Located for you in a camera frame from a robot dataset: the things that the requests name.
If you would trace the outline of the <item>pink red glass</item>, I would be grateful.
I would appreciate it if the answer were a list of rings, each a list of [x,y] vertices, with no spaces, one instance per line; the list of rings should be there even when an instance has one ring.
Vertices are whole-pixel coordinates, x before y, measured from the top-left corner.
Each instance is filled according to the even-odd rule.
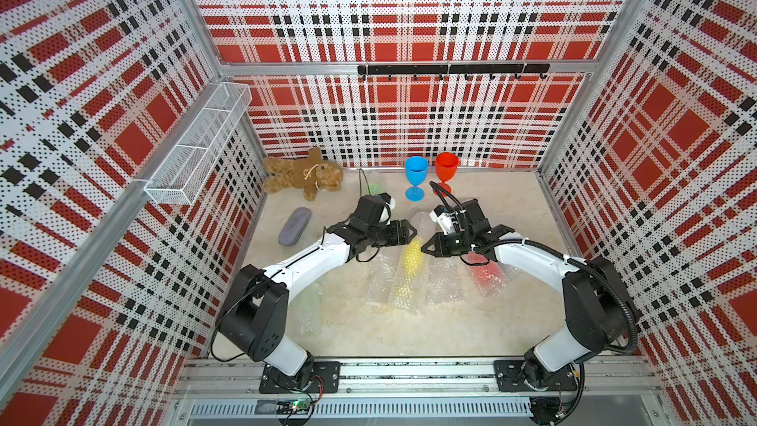
[[[510,273],[482,254],[470,252],[466,257],[468,273],[483,297],[493,297],[503,291],[512,281]]]

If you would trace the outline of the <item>clear bubble wrap sheet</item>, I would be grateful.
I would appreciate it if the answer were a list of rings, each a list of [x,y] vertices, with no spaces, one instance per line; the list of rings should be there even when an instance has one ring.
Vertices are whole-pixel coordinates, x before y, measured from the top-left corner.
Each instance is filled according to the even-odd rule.
[[[433,258],[429,264],[426,304],[439,306],[464,300],[464,292],[459,275],[459,264],[455,258]]]
[[[396,271],[396,260],[388,254],[378,254],[371,262],[366,279],[366,301],[386,304]]]

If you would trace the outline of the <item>red wine glass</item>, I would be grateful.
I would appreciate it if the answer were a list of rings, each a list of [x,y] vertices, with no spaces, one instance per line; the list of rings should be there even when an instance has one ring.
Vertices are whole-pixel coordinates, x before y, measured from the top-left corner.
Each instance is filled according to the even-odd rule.
[[[459,167],[459,157],[453,153],[444,152],[439,154],[435,160],[435,173],[439,179],[439,185],[447,192],[452,193],[449,181],[457,173]]]

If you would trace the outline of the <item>yellow glass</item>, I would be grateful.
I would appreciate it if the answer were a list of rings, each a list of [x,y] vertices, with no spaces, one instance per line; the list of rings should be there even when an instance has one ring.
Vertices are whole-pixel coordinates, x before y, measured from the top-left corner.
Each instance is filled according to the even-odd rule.
[[[390,305],[394,309],[418,315],[425,304],[429,279],[430,257],[422,252],[422,247],[433,235],[434,226],[425,211],[414,214],[410,222],[417,234],[400,252],[390,289]]]

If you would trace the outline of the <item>blue wine glass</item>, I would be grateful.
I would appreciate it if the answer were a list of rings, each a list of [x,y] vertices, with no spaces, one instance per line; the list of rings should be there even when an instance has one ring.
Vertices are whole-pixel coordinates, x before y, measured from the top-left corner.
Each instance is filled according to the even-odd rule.
[[[428,161],[420,156],[410,157],[406,160],[404,169],[406,179],[411,185],[405,196],[412,202],[419,202],[425,197],[425,192],[420,185],[424,183],[428,175]]]

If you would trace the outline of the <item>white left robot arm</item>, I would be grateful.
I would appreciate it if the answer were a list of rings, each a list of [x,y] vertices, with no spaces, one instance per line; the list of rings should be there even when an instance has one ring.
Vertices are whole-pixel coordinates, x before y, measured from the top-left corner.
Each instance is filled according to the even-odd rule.
[[[406,219],[394,219],[395,200],[388,193],[362,195],[343,221],[297,254],[258,268],[244,266],[215,321],[212,338],[223,335],[240,355],[271,368],[270,378],[288,391],[303,392],[317,380],[313,354],[286,333],[290,302],[321,276],[368,249],[406,246],[417,230]]]

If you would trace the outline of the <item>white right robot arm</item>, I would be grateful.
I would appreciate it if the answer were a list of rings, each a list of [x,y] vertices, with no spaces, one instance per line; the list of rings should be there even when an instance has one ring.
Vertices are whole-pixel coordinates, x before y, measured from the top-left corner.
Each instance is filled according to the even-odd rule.
[[[520,380],[546,391],[558,373],[604,351],[632,354],[639,343],[639,311],[615,266],[599,256],[586,260],[526,238],[515,229],[493,226],[479,202],[439,205],[430,213],[440,230],[421,248],[434,258],[484,256],[518,268],[562,296],[563,327],[526,351]]]

